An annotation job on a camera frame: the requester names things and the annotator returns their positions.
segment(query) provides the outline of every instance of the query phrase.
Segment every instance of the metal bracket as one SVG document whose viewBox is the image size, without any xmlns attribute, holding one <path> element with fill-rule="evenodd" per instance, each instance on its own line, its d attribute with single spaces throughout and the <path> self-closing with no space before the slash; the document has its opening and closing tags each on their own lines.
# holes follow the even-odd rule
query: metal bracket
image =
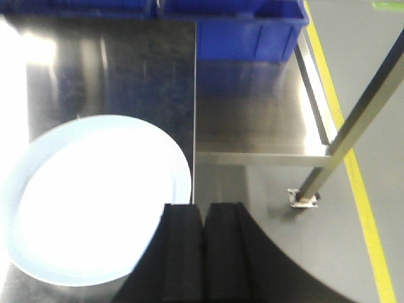
<svg viewBox="0 0 404 303">
<path fill-rule="evenodd" d="M 296 197 L 299 193 L 299 190 L 296 188 L 288 188 L 288 195 L 290 205 L 293 208 L 314 208 L 318 207 L 317 202 L 320 200 L 319 193 L 316 193 L 310 199 L 301 198 L 300 200 L 296 200 Z"/>
</svg>

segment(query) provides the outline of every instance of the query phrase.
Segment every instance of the gray floor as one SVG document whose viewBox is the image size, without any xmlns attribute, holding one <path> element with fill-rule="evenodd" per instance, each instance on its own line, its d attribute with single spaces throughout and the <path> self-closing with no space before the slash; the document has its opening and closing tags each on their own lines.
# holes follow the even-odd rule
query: gray floor
<svg viewBox="0 0 404 303">
<path fill-rule="evenodd" d="M 363 2 L 312 1 L 311 8 L 346 116 L 402 31 L 404 12 Z M 355 146 L 398 302 L 404 302 L 403 99 L 402 83 Z"/>
<path fill-rule="evenodd" d="M 347 115 L 404 25 L 404 13 L 375 11 L 369 2 L 311 1 L 324 52 Z M 398 302 L 404 302 L 400 198 L 404 188 L 401 130 L 404 85 L 355 149 L 375 212 Z M 343 165 L 321 189 L 320 207 L 288 206 L 308 167 L 196 166 L 196 203 L 243 201 L 260 226 L 291 258 L 357 302 L 379 302 L 355 201 Z"/>
</svg>

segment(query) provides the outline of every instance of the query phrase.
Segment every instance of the stainless steel surface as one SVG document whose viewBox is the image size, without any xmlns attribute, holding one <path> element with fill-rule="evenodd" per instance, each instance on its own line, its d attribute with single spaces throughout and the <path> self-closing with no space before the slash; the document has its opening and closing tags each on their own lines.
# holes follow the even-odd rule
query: stainless steel surface
<svg viewBox="0 0 404 303">
<path fill-rule="evenodd" d="M 329 145 L 336 136 L 336 127 L 331 116 L 326 96 L 324 94 L 323 85 L 319 78 L 319 73 L 313 61 L 309 50 L 309 44 L 306 40 L 307 30 L 303 29 L 299 36 L 299 47 L 296 48 L 295 54 L 300 67 L 303 82 L 307 88 L 307 94 L 311 102 L 313 114 L 316 118 L 316 124 L 320 131 L 325 132 L 322 139 L 323 144 Z"/>
<path fill-rule="evenodd" d="M 325 183 L 404 79 L 404 29 L 381 67 L 330 145 L 326 166 L 316 167 L 299 188 L 299 198 L 312 197 Z"/>
<path fill-rule="evenodd" d="M 192 170 L 192 23 L 0 16 L 0 44 L 0 182 L 30 140 L 94 114 L 157 125 Z M 1 303 L 107 303 L 124 280 L 56 287 L 22 273 L 0 247 Z"/>
<path fill-rule="evenodd" d="M 333 135 L 324 93 L 304 39 L 300 66 L 322 98 L 319 112 Z M 197 64 L 197 161 L 201 163 L 322 166 L 320 138 L 296 56 L 285 64 L 201 61 Z"/>
</svg>

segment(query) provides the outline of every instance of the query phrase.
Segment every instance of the yellow floor line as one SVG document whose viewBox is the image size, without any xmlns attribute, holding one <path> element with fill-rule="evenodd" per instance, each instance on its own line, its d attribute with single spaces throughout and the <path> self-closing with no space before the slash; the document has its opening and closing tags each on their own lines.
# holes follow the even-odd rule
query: yellow floor line
<svg viewBox="0 0 404 303">
<path fill-rule="evenodd" d="M 334 122 L 339 129 L 344 123 L 343 114 L 340 103 L 335 91 L 333 80 L 328 69 L 327 61 L 324 56 L 323 47 L 321 46 L 316 27 L 312 22 L 309 5 L 306 3 L 307 12 L 309 13 L 311 22 L 307 27 L 309 38 L 314 51 L 320 77 L 323 81 L 325 94 Z M 360 172 L 357 157 L 353 149 L 351 149 L 344 158 L 347 168 L 348 177 L 351 183 L 353 196 L 355 198 L 360 223 L 364 233 L 367 251 L 371 260 L 374 279 L 381 303 L 397 303 L 394 293 L 393 282 L 391 281 L 386 256 L 384 255 L 379 232 L 377 230 L 376 221 L 374 219 L 371 203 L 366 192 L 365 183 Z"/>
</svg>

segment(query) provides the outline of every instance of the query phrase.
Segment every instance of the stainless steel table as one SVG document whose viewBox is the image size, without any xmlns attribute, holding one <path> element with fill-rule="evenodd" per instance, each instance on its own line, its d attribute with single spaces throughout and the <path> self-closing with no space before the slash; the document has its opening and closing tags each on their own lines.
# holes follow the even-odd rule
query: stainless steel table
<svg viewBox="0 0 404 303">
<path fill-rule="evenodd" d="M 193 171 L 192 23 L 0 16 L 0 44 L 2 168 L 61 123 L 120 114 L 169 133 Z M 0 251 L 1 303 L 109 302 L 123 281 L 56 287 L 22 273 Z"/>
</svg>

